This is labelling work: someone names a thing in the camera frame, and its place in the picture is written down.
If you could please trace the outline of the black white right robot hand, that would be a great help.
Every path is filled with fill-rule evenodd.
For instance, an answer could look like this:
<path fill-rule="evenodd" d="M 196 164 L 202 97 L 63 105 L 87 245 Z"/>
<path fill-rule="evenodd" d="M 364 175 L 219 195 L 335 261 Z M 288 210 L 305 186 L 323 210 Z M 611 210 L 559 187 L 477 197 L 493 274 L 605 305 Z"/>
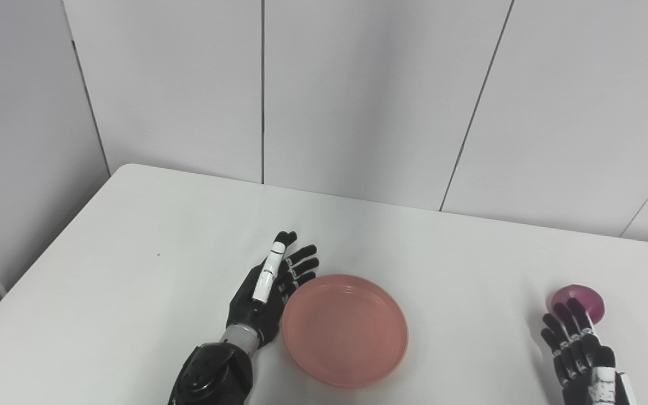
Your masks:
<path fill-rule="evenodd" d="M 553 369 L 566 404 L 637 404 L 628 375 L 617 370 L 588 311 L 575 297 L 545 313 L 540 336 L 552 354 Z"/>

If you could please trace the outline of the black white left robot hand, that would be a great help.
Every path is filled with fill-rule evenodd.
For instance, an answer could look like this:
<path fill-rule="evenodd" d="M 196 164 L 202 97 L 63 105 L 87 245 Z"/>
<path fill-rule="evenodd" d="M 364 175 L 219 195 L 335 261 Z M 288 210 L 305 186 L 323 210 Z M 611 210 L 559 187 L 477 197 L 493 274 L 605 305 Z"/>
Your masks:
<path fill-rule="evenodd" d="M 253 354 L 277 336 L 286 303 L 316 278 L 320 264 L 314 244 L 287 255 L 286 249 L 296 240 L 294 231 L 278 233 L 262 263 L 247 274 L 229 304 L 224 343 Z"/>

